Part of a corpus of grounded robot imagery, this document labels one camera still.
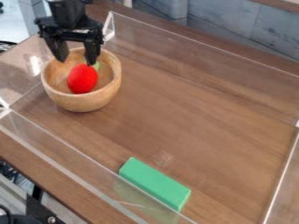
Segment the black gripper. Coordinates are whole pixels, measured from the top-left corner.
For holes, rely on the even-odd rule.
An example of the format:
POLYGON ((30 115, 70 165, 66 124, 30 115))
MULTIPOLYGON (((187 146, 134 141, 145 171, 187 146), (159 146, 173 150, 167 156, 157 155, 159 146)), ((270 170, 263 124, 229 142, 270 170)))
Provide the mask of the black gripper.
POLYGON ((86 61, 94 66, 103 44, 103 23, 92 19, 86 10, 94 0, 46 0, 51 15, 38 17, 35 24, 39 34, 59 62, 70 55, 67 41, 82 42, 86 48, 86 61))

